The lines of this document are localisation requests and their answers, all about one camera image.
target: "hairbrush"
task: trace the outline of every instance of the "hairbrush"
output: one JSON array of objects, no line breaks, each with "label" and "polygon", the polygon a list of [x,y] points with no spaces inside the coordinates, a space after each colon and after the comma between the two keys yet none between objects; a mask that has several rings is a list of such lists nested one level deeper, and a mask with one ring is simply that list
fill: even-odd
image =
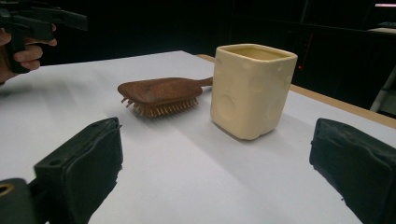
[{"label": "hairbrush", "polygon": [[172,114],[198,105],[197,96],[202,87],[211,86],[213,78],[194,80],[184,77],[165,77],[122,83],[118,87],[122,103],[141,116],[158,117]]}]

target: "ceramic cup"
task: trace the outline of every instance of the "ceramic cup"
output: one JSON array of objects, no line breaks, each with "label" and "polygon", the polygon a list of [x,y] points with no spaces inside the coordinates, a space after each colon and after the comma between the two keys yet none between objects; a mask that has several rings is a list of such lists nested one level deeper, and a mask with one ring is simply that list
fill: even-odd
[{"label": "ceramic cup", "polygon": [[223,130],[252,140],[280,121],[297,55],[255,44],[216,49],[210,116]]}]

